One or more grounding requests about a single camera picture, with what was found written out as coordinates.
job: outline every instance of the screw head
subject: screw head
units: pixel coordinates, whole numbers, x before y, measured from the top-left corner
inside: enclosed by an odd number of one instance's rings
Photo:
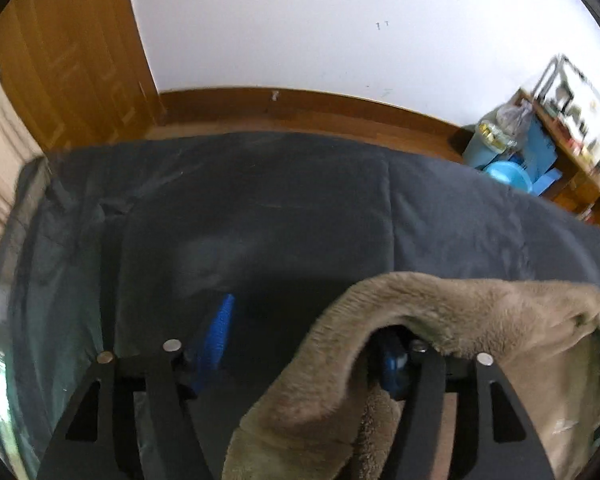
[[[427,351],[427,344],[420,339],[414,339],[409,343],[409,348],[412,352],[417,352],[418,354],[424,354]]]
[[[108,365],[110,362],[113,361],[113,359],[115,359],[115,355],[113,355],[113,353],[109,351],[100,352],[98,354],[98,357],[96,357],[96,361],[99,362],[101,365]]]
[[[177,352],[182,348],[182,343],[179,339],[167,339],[164,343],[162,343],[162,349],[165,352]]]
[[[493,364],[493,356],[487,352],[480,352],[476,356],[477,361],[483,366],[491,366]]]

